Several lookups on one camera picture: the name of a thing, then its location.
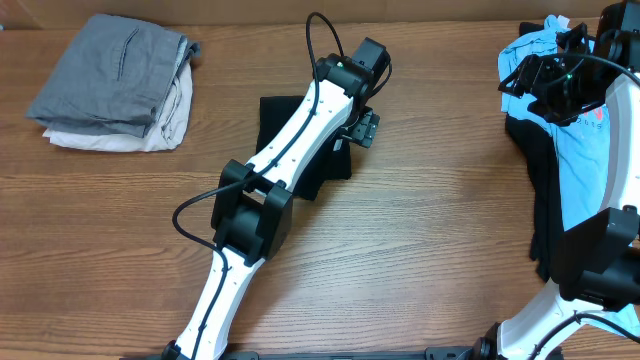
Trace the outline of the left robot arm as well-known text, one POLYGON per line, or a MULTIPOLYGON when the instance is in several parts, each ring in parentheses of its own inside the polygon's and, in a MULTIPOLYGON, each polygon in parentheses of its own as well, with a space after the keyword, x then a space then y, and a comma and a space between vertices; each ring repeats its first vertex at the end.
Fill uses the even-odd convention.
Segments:
POLYGON ((246 164, 231 160, 224 167, 211 218, 209 275, 187 327, 162 358, 222 357, 251 279, 290 232, 299 181, 334 144, 371 145, 379 118, 366 103, 391 72, 386 48, 366 38, 352 56, 331 54, 316 70, 273 139, 246 164))

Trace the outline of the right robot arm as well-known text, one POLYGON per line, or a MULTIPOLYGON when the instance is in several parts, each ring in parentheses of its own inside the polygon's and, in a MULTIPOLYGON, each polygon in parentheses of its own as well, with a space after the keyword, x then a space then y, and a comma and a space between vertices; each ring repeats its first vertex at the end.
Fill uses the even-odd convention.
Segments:
POLYGON ((607 319, 639 302, 639 4, 603 9, 595 38, 585 25, 560 35, 560 52, 528 55, 499 91, 534 96, 529 111, 563 125, 595 107, 610 114, 608 178, 600 210, 566 231, 544 288, 513 318, 496 323, 465 359, 557 359, 557 348, 592 320, 632 341, 607 319))

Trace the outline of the light blue printed t-shirt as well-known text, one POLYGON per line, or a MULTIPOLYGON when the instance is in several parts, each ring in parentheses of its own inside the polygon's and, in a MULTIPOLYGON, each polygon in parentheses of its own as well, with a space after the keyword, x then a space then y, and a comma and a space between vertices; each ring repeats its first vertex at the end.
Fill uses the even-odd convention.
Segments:
MULTIPOLYGON (((533 29, 520 30, 519 37, 499 53, 499 79, 504 80, 527 55, 557 53, 557 35, 568 32, 568 24, 569 19, 564 16, 549 15, 541 24, 526 25, 533 29)), ((501 112, 503 109, 510 110, 516 118, 529 119, 552 137, 558 163, 563 235, 565 230, 577 226, 600 210, 608 177, 610 114, 603 104, 581 114, 568 126, 558 126, 529 112, 527 106, 533 101, 534 97, 529 94, 518 98, 503 93, 501 112)), ((639 337, 639 319, 633 305, 617 313, 609 313, 605 318, 639 337)))

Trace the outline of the folded white trousers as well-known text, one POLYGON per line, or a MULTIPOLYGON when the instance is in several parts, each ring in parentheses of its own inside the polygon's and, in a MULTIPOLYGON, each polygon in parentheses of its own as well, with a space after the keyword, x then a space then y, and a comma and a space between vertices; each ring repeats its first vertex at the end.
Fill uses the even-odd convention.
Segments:
POLYGON ((49 143, 101 152, 155 152, 176 149, 187 131, 193 96, 192 70, 186 63, 174 78, 158 119, 143 138, 127 134, 80 135, 47 129, 49 143))

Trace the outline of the folded grey trousers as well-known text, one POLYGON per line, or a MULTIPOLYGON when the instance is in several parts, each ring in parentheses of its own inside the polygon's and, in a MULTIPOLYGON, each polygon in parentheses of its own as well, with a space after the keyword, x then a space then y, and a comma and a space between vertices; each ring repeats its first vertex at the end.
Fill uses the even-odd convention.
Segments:
POLYGON ((144 137, 200 45, 142 20, 97 14, 74 37, 26 116, 56 131, 144 137))

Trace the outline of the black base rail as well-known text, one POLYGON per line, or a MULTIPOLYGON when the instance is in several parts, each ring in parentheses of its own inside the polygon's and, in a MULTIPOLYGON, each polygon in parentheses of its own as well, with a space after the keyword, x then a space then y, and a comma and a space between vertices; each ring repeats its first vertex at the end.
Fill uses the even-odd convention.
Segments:
POLYGON ((257 352, 231 352, 221 360, 467 360, 472 359, 474 348, 469 346, 428 347, 422 351, 346 352, 259 354, 257 352))

